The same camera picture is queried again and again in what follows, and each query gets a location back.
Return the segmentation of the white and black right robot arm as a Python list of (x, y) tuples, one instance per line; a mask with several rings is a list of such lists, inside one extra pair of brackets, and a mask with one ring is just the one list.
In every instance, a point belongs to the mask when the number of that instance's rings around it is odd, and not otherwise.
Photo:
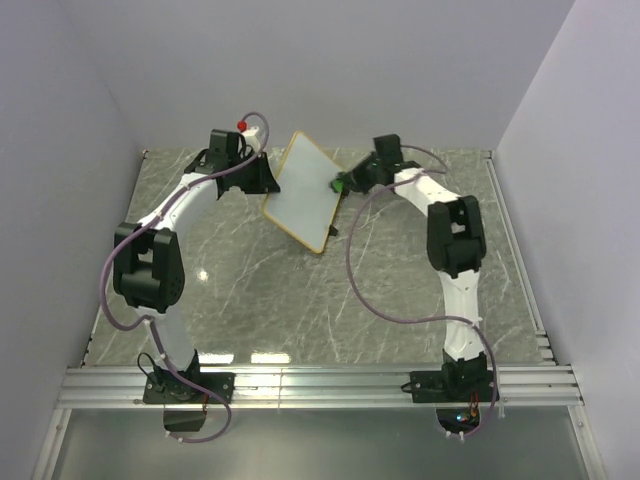
[(480, 206), (434, 177), (447, 173), (433, 152), (404, 145), (396, 134), (374, 139), (374, 151), (329, 183), (339, 194), (367, 194), (380, 186), (407, 200), (426, 218), (426, 253), (441, 282), (445, 321), (443, 365), (432, 389), (461, 400), (480, 382), (490, 382), (487, 354), (479, 330), (480, 269), (487, 246)]

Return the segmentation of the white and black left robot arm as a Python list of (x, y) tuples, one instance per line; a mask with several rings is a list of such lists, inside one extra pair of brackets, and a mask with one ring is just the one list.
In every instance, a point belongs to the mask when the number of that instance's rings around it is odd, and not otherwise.
[(186, 285), (181, 244), (225, 192), (279, 192), (265, 152), (267, 140), (267, 128), (244, 121), (234, 131), (212, 130), (208, 147), (186, 166), (168, 197), (141, 220), (123, 222), (115, 231), (107, 262), (113, 289), (150, 332), (158, 357), (154, 381), (180, 402), (196, 399), (203, 381), (178, 309)]

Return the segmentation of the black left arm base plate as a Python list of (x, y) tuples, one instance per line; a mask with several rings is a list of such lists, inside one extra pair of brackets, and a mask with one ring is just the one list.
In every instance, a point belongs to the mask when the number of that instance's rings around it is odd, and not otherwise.
[[(192, 383), (213, 392), (227, 403), (231, 402), (236, 376), (231, 372), (201, 373)], [(210, 394), (186, 385), (169, 371), (161, 371), (161, 379), (150, 377), (146, 381), (142, 403), (148, 405), (162, 404), (220, 404), (221, 401)]]

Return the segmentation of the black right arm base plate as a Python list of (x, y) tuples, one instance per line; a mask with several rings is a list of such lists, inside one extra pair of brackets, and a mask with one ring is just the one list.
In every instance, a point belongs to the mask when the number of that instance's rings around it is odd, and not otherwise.
[(411, 395), (413, 403), (469, 403), (472, 399), (489, 401), (493, 384), (488, 374), (464, 379), (440, 371), (412, 371), (400, 389)]

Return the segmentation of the white board with yellow frame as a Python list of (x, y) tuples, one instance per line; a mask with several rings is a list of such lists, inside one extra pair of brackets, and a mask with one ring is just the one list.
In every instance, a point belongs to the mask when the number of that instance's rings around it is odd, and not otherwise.
[(341, 172), (309, 136), (295, 132), (275, 175), (280, 191), (266, 195), (263, 215), (311, 252), (323, 253), (341, 198), (331, 182)]

